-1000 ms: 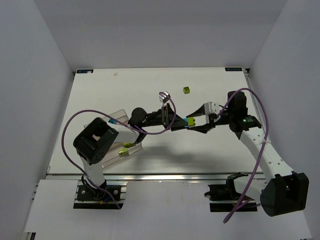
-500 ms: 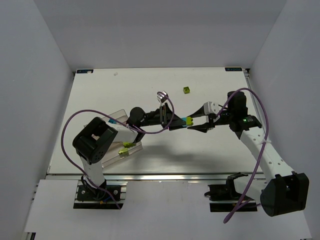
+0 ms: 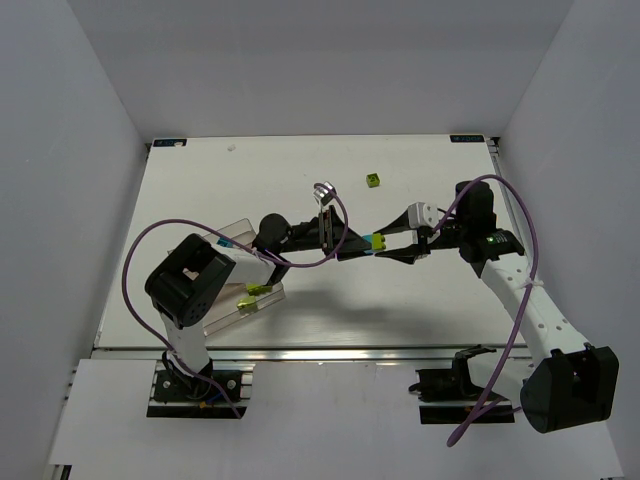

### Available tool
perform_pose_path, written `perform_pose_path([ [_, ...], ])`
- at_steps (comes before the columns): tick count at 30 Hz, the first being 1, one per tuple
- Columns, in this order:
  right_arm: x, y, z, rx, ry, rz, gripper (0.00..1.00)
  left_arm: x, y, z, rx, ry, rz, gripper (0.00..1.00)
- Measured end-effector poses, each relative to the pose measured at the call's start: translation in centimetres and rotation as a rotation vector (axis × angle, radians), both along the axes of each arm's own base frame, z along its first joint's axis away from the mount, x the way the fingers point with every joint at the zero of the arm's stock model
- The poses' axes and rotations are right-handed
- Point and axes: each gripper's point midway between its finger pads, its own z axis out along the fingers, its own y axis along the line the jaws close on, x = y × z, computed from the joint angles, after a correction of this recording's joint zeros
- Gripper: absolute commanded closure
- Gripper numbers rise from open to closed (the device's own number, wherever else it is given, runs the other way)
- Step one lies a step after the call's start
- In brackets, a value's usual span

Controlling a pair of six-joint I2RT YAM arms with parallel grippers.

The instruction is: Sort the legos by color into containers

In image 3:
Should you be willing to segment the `teal square lego brick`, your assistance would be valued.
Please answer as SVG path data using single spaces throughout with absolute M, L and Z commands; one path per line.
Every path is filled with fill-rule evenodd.
M 372 243 L 372 235 L 363 235 L 362 236 L 363 240 L 367 242 L 368 244 L 368 249 L 365 250 L 365 255 L 373 255 L 374 254 L 374 250 L 373 250 L 373 243 Z

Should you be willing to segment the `green and teal lego stack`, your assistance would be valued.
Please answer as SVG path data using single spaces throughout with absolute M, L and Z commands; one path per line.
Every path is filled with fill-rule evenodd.
M 370 243 L 371 250 L 374 252 L 380 252 L 386 249 L 385 236 L 381 233 L 372 234 Z

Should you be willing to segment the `lime green curved lego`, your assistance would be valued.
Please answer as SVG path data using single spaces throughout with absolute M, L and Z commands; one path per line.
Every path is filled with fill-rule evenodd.
M 239 311 L 250 311 L 257 308 L 257 298 L 255 296 L 247 296 L 237 302 L 237 309 Z

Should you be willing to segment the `lime green lego plate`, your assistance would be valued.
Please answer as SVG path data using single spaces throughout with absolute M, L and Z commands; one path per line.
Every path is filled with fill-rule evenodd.
M 247 292 L 250 296 L 260 296 L 270 293 L 273 289 L 271 285 L 247 284 Z

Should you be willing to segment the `teal rounded lego brick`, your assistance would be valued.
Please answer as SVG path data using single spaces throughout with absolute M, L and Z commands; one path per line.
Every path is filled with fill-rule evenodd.
M 224 248 L 233 248 L 234 244 L 232 242 L 229 242 L 228 240 L 225 240 L 223 238 L 219 238 L 216 242 L 217 245 L 224 247 Z

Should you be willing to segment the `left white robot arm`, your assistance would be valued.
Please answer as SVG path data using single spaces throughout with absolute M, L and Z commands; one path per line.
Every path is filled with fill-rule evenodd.
M 203 319 L 228 285 L 271 287 L 289 267 L 284 253 L 320 250 L 337 260 L 365 256 L 369 240 L 355 233 L 330 206 L 308 222 L 290 225 L 280 214 L 265 216 L 249 253 L 187 236 L 149 276 L 145 291 L 165 324 L 183 371 L 202 374 L 210 364 Z

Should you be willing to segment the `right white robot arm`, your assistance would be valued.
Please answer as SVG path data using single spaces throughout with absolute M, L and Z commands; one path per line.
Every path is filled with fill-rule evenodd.
M 434 250 L 458 250 L 496 295 L 514 322 L 503 351 L 477 345 L 457 352 L 447 374 L 411 386 L 425 402 L 450 394 L 476 404 L 454 431 L 454 445 L 468 425 L 505 399 L 540 433 L 605 421 L 612 411 L 619 360 L 576 330 L 536 278 L 536 249 L 497 226 L 494 193 L 485 177 L 457 184 L 452 207 L 440 212 L 418 202 L 381 235 L 409 231 L 410 246 L 380 251 L 412 265 Z

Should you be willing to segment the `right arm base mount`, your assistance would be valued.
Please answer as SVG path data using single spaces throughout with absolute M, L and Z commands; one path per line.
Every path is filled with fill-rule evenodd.
M 408 392 L 419 399 L 420 422 L 423 425 L 463 423 L 480 399 L 500 357 L 496 349 L 476 345 L 456 352 L 447 368 L 417 370 L 417 382 L 408 387 Z M 513 423 L 520 409 L 520 388 L 528 376 L 525 361 L 509 358 L 481 406 L 483 414 L 473 422 Z

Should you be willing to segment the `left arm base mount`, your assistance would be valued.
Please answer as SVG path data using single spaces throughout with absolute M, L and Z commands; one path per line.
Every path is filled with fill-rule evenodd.
M 214 370 L 209 362 L 199 374 L 219 387 L 193 377 L 163 353 L 156 365 L 146 417 L 163 419 L 240 419 L 251 393 L 251 374 L 241 370 Z

